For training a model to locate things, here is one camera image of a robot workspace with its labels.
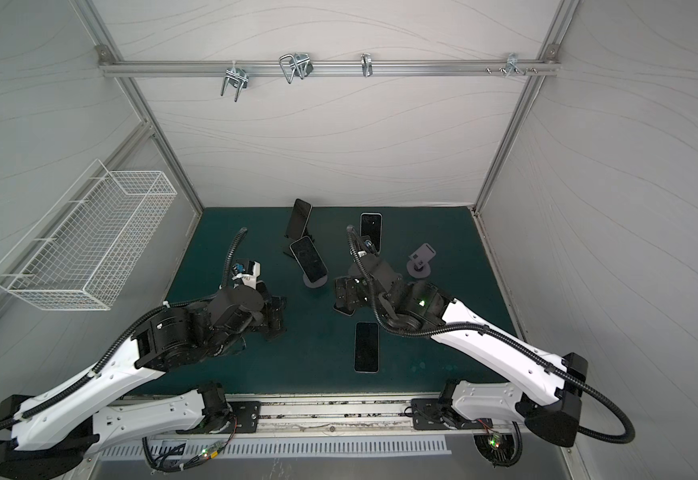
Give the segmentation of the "teal-edged phone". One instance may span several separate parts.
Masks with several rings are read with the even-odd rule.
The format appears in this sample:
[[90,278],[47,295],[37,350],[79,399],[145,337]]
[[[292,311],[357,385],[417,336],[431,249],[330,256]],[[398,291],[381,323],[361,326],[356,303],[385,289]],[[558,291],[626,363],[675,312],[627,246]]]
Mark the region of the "teal-edged phone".
[[358,373],[378,373],[379,368],[379,326],[358,323],[355,327],[354,369]]

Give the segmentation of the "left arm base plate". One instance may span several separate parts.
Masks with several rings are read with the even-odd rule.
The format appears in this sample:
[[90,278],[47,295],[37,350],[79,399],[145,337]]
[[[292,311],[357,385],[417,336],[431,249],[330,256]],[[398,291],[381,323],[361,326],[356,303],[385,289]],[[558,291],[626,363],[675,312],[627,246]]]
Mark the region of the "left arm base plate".
[[260,402],[226,402],[203,409],[200,423],[182,435],[255,433],[258,428]]

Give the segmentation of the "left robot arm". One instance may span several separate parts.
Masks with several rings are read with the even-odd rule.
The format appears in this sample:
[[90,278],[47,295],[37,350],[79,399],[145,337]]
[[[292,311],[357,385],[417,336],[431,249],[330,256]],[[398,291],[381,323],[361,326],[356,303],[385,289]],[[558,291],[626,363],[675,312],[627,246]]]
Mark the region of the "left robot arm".
[[164,432],[234,434],[239,416],[217,382],[162,400],[115,402],[171,371],[227,355],[248,332],[280,334],[286,305],[259,283],[148,311],[88,369],[43,394],[1,403],[0,477],[53,479],[109,446]]

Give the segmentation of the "pink-edged phone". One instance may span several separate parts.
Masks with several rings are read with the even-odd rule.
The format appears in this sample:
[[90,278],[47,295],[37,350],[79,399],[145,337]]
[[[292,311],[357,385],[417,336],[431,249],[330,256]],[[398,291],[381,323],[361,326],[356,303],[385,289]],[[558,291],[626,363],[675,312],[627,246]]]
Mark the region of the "pink-edged phone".
[[338,304],[334,304],[333,309],[336,312],[338,312],[342,315],[348,316],[348,317],[352,317],[355,314],[355,310],[353,310],[349,307],[346,307],[346,306],[339,306]]

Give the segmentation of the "purple stand front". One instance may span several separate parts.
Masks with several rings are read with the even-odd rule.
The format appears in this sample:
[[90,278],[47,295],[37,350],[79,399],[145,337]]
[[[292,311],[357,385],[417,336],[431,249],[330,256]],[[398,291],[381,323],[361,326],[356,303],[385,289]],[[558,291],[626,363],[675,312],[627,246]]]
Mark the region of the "purple stand front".
[[436,255],[436,250],[429,243],[423,243],[409,256],[406,265],[408,274],[416,279],[428,278],[431,275],[430,263]]

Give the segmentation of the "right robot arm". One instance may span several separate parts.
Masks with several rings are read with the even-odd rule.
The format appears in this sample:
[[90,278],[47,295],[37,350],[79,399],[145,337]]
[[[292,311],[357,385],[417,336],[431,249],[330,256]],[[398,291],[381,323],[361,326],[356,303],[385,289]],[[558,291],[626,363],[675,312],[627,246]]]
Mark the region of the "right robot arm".
[[[425,280],[408,282],[380,257],[355,257],[348,275],[335,281],[336,305],[354,312],[368,307],[386,332],[427,338],[490,368],[504,383],[489,386],[460,380],[444,391],[444,416],[469,422],[483,418],[520,422],[537,437],[571,447],[577,436],[628,444],[636,429],[628,415],[586,382],[588,362],[575,353],[559,356],[530,345],[480,317],[465,303]],[[608,409],[620,433],[580,422],[583,396]]]

